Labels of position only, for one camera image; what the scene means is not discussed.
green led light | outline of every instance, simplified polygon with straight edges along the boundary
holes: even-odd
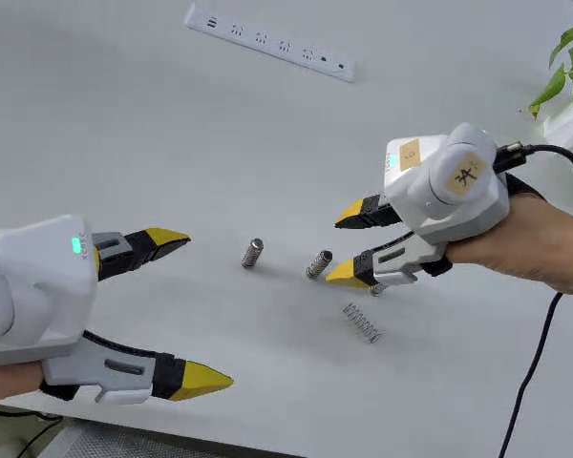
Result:
[[[73,237],[73,251],[77,254],[80,253],[80,239],[78,237]]]

coil spring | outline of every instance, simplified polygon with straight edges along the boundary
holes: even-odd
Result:
[[[361,312],[361,310],[353,303],[348,304],[342,312],[367,339],[370,344],[377,342],[380,337],[382,337],[382,331],[380,331],[376,326],[374,326],[367,317]]]
[[[242,257],[242,267],[244,269],[253,267],[261,256],[262,251],[264,251],[264,242],[261,239],[251,240]]]

white plant pot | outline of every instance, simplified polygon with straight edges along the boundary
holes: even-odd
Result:
[[[573,152],[573,101],[562,111],[545,119],[543,136],[547,143],[562,146]]]

tape label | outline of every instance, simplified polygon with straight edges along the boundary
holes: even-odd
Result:
[[[415,138],[399,147],[399,167],[401,172],[420,164],[420,141]]]
[[[445,186],[448,191],[462,198],[474,186],[485,169],[486,163],[475,153],[468,152],[448,176]]]

human hand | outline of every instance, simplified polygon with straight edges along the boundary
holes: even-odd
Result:
[[[480,236],[450,243],[446,256],[573,294],[573,217],[535,195],[516,195],[506,219]]]
[[[36,391],[43,381],[39,362],[0,366],[0,400]]]

